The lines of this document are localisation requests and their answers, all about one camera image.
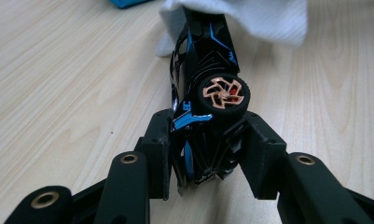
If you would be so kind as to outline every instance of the blue object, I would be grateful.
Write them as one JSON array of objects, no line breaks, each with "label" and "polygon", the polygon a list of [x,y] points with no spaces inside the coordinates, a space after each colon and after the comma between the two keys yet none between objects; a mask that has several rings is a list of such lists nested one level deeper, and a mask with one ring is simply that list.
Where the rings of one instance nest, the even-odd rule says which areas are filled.
[{"label": "blue object", "polygon": [[187,53],[189,52],[190,47],[192,46],[192,34],[190,31],[187,31]]},{"label": "blue object", "polygon": [[224,47],[225,49],[228,49],[229,50],[229,60],[231,62],[233,62],[236,66],[237,66],[237,62],[236,62],[236,58],[233,54],[233,51],[230,47],[226,46],[224,43],[222,43],[221,41],[219,41],[216,37],[215,37],[215,34],[214,34],[214,30],[213,30],[213,25],[210,23],[210,37],[216,42],[218,43],[219,45],[221,45],[222,47]]},{"label": "blue object", "polygon": [[192,149],[190,148],[189,142],[186,141],[184,146],[184,159],[186,162],[187,168],[187,177],[189,179],[194,178],[194,171],[193,171],[193,157],[192,157]]},{"label": "blue object", "polygon": [[139,5],[149,1],[151,0],[110,0],[111,3],[120,8],[133,7],[135,5]]},{"label": "blue object", "polygon": [[185,114],[179,117],[177,120],[174,121],[174,129],[178,130],[187,126],[190,123],[197,122],[197,121],[207,121],[211,119],[213,115],[203,115],[203,116],[192,116],[190,110],[188,110]]}]

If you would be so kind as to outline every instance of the wood grain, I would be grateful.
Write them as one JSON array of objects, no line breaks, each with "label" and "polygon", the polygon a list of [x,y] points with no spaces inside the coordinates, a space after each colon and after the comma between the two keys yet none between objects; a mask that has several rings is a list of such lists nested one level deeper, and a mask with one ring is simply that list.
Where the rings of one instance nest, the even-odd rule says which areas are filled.
[{"label": "wood grain", "polygon": [[[0,1],[0,223],[47,185],[77,193],[133,150],[153,113],[170,107],[168,58],[155,56],[162,2]],[[349,189],[374,199],[374,0],[315,0],[297,49],[229,21],[257,112],[288,151],[319,157]],[[172,180],[151,200],[152,223],[279,223],[237,169],[188,189]]]}]

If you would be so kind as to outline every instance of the light wood surface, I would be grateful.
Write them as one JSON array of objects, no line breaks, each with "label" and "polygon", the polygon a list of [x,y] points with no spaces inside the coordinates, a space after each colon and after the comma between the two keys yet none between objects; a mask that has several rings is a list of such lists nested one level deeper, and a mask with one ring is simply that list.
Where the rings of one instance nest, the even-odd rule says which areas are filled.
[{"label": "light wood surface", "polygon": [[[170,107],[170,59],[155,56],[161,4],[0,1],[0,223],[36,189],[77,193],[105,178]],[[291,49],[229,21],[249,110],[289,152],[317,156],[374,199],[374,0],[311,0],[309,25]],[[170,196],[151,200],[152,223],[280,222],[276,202],[255,200],[239,168],[184,197],[174,177]]]}]

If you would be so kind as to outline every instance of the black object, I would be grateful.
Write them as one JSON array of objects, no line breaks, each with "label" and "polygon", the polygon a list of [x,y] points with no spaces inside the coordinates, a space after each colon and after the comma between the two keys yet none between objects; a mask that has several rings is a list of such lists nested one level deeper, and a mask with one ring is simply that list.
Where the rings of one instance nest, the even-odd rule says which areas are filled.
[{"label": "black object", "polygon": [[374,223],[374,200],[345,189],[314,156],[288,155],[286,142],[246,111],[250,92],[237,77],[224,16],[188,9],[186,16],[171,62],[173,107],[154,114],[134,151],[114,158],[106,180],[73,197],[64,187],[39,189],[6,223],[149,223],[149,199],[168,199],[172,167],[181,192],[225,178],[238,164],[256,198],[280,194],[283,223]]}]

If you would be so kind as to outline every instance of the white tissue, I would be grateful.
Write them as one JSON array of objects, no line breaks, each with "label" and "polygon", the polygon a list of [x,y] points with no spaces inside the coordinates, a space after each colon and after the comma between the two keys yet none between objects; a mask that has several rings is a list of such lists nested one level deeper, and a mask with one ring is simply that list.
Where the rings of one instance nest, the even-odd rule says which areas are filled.
[{"label": "white tissue", "polygon": [[184,27],[181,6],[226,14],[249,35],[273,43],[299,46],[308,29],[307,0],[166,0],[159,14],[168,34],[157,45],[158,56],[172,53],[175,40]]}]

